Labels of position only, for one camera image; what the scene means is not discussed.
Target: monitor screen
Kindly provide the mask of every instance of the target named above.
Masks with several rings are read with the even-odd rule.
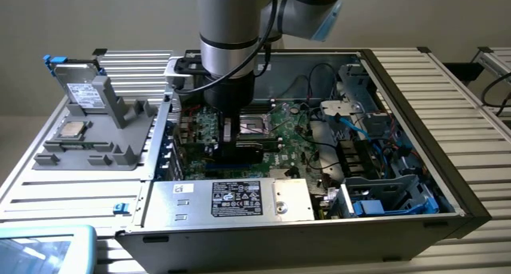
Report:
[[[0,265],[4,273],[56,274],[72,236],[0,239]]]

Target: warning label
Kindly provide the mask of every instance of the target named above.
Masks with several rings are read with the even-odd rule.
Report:
[[[104,108],[101,97],[92,84],[66,84],[66,86],[82,108]]]
[[[215,217],[263,215],[259,181],[213,182],[211,214]]]

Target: white wall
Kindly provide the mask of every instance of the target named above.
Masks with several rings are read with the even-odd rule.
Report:
[[[511,46],[508,0],[343,0],[323,44],[287,47],[428,46],[443,60],[475,47]],[[197,47],[196,0],[0,0],[0,114],[45,115],[62,91],[41,57],[88,57],[109,49]]]

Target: motherboard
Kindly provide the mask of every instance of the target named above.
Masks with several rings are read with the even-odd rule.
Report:
[[[307,114],[308,107],[292,102],[269,107],[264,114],[247,114],[247,121],[264,117],[267,124],[257,128],[249,123],[243,124],[241,120],[240,139],[264,141],[272,150],[264,152],[259,164],[219,166],[207,157],[207,149],[217,141],[217,114],[208,107],[184,109],[180,125],[184,180],[289,176],[304,178],[311,192],[317,188],[317,193],[323,193],[324,190],[317,187],[321,171],[312,169],[319,167],[316,146],[304,141],[296,132],[297,129],[307,129]]]

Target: green circuit board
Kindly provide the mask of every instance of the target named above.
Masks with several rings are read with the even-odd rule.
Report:
[[[249,165],[244,169],[219,169],[213,174],[208,172],[207,164],[213,163],[204,155],[204,144],[212,142],[216,138],[216,113],[212,109],[201,109],[195,112],[192,116],[183,116],[181,120],[181,134],[187,133],[187,139],[183,139],[184,164],[185,164],[185,180],[203,180],[215,178],[264,178],[264,177],[281,177],[283,172],[291,168],[291,165],[297,167],[300,178],[307,180],[309,189],[316,188],[317,180],[321,178],[321,173],[312,170],[307,163],[301,160],[301,153],[305,154],[307,159],[312,157],[316,152],[316,147],[309,142],[305,142],[295,132],[295,127],[299,124],[305,127],[307,115],[301,111],[299,114],[289,114],[289,108],[280,108],[279,111],[269,114],[271,125],[275,130],[271,132],[276,138],[281,138],[281,148],[279,152],[264,153],[263,162],[256,165]],[[195,121],[192,130],[188,131],[188,123]],[[193,133],[201,131],[200,139],[195,141],[189,138]],[[319,167],[319,162],[312,160],[311,165]]]

